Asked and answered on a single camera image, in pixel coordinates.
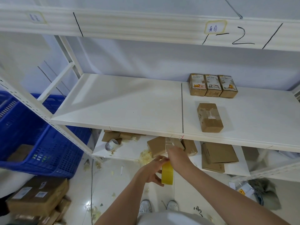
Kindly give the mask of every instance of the sneaker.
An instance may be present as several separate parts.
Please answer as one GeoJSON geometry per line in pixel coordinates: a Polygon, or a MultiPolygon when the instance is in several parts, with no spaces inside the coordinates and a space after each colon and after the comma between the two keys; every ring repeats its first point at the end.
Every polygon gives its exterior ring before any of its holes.
{"type": "Polygon", "coordinates": [[[151,213],[152,208],[149,200],[143,200],[140,204],[139,213],[151,213]]]}
{"type": "Polygon", "coordinates": [[[176,203],[176,201],[171,200],[168,203],[167,210],[177,211],[178,212],[179,211],[179,207],[178,207],[178,204],[176,203]]]}

